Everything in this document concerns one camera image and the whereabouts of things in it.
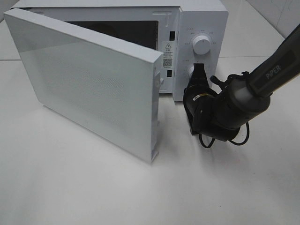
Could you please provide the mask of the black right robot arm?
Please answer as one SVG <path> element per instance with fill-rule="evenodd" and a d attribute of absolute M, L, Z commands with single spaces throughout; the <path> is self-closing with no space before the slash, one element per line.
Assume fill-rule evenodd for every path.
<path fill-rule="evenodd" d="M 192 135 L 233 142 L 242 125 L 270 106 L 272 93 L 300 74 L 300 28 L 251 73 L 231 74 L 222 82 L 207 78 L 204 64 L 196 63 L 184 90 L 183 104 Z"/>

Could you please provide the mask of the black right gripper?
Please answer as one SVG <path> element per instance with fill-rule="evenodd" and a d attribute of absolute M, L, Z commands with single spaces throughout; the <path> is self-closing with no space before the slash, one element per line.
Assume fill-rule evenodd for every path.
<path fill-rule="evenodd" d="M 187 87 L 184 91 L 183 104 L 190 125 L 191 134 L 218 135 L 212 120 L 212 102 L 217 93 L 208 85 L 203 63 L 195 63 Z"/>

